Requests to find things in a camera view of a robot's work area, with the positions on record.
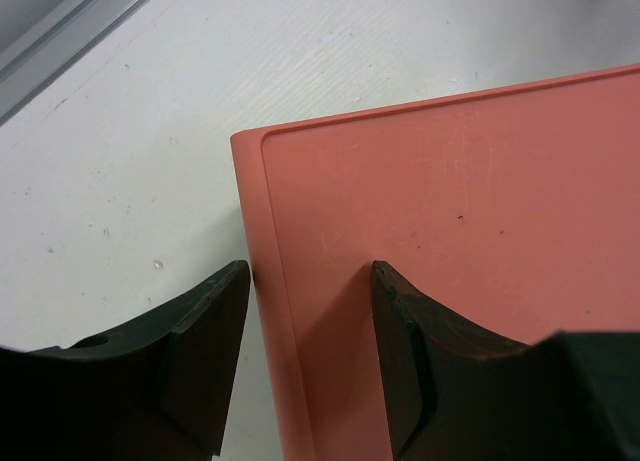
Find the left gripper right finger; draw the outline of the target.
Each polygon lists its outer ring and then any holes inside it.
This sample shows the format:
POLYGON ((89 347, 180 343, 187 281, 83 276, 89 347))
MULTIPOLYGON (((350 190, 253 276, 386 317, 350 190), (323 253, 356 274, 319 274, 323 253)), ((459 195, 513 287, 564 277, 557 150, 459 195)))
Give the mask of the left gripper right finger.
POLYGON ((396 460, 635 460, 639 336, 560 332, 527 345, 371 267, 396 460))

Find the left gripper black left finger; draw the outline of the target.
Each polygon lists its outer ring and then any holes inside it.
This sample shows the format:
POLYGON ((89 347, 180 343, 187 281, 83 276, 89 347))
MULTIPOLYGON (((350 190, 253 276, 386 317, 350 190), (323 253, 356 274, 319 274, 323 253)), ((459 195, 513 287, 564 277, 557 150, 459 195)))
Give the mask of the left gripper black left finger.
POLYGON ((250 291, 236 260, 74 345, 1 352, 5 460, 210 460, 221 453, 250 291))

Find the orange drawer box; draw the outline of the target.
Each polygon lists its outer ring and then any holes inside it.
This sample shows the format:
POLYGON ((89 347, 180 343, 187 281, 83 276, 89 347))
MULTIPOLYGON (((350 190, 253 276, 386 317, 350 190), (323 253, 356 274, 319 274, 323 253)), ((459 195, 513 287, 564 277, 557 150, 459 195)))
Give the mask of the orange drawer box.
POLYGON ((231 148, 284 457, 391 456, 370 269, 527 343, 639 327, 639 69, 246 130, 231 148))

